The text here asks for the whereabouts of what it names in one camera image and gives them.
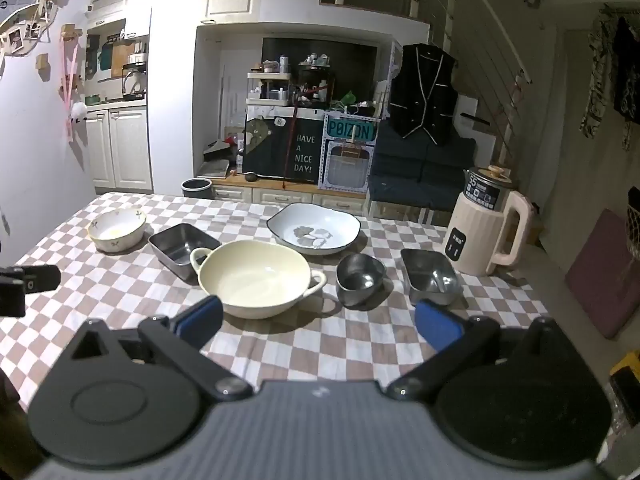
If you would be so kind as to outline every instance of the beige kettle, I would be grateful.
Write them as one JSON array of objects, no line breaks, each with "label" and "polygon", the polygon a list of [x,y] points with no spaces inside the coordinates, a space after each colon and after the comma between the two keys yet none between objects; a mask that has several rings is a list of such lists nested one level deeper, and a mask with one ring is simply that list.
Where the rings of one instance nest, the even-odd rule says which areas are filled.
[{"label": "beige kettle", "polygon": [[[473,168],[456,202],[443,249],[454,269],[473,276],[487,276],[495,266],[517,263],[529,234],[532,206],[514,190],[503,168]],[[508,254],[502,252],[513,212],[520,216]]]}]

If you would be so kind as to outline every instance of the kettle handle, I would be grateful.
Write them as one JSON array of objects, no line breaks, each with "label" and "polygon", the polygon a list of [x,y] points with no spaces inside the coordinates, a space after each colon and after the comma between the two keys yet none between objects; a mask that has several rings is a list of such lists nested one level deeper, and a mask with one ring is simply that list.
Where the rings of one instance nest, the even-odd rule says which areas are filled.
[{"label": "kettle handle", "polygon": [[518,222],[518,229],[516,231],[515,238],[513,239],[513,245],[509,254],[495,253],[491,259],[491,264],[497,264],[500,266],[509,267],[517,263],[522,252],[525,236],[529,233],[529,225],[533,218],[533,211],[529,200],[524,195],[521,195],[517,191],[511,191],[507,197],[507,203],[504,207],[504,224],[502,224],[502,231],[498,236],[498,243],[496,249],[502,247],[504,239],[506,238],[507,229],[509,227],[509,213],[512,210],[516,210],[520,215],[520,221]]}]

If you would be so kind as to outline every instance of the pink cushion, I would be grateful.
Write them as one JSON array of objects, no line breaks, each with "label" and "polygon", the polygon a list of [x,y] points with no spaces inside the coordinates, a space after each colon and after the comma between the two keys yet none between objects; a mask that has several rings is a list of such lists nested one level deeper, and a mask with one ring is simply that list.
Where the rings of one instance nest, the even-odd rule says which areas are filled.
[{"label": "pink cushion", "polygon": [[591,322],[613,338],[640,304],[640,262],[626,248],[625,221],[605,209],[564,280]]}]

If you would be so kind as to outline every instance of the white floral bowl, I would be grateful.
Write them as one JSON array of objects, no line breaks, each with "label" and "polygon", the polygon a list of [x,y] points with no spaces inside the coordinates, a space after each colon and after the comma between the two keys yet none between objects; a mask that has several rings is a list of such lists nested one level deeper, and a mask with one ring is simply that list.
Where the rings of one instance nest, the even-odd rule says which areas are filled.
[{"label": "white floral bowl", "polygon": [[98,250],[121,253],[142,240],[145,223],[146,214],[140,209],[115,209],[102,213],[86,230]]},{"label": "white floral bowl", "polygon": [[267,220],[279,244],[310,256],[339,253],[354,243],[360,221],[315,204],[289,204]]}]

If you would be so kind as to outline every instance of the yellow object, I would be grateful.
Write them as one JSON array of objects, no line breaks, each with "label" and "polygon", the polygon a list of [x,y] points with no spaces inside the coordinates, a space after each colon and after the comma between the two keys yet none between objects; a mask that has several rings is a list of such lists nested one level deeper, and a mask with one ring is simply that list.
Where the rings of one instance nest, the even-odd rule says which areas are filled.
[{"label": "yellow object", "polygon": [[625,358],[611,369],[609,375],[613,375],[620,370],[620,368],[624,368],[625,366],[630,367],[633,370],[636,379],[640,381],[640,350],[629,352],[625,355]]}]

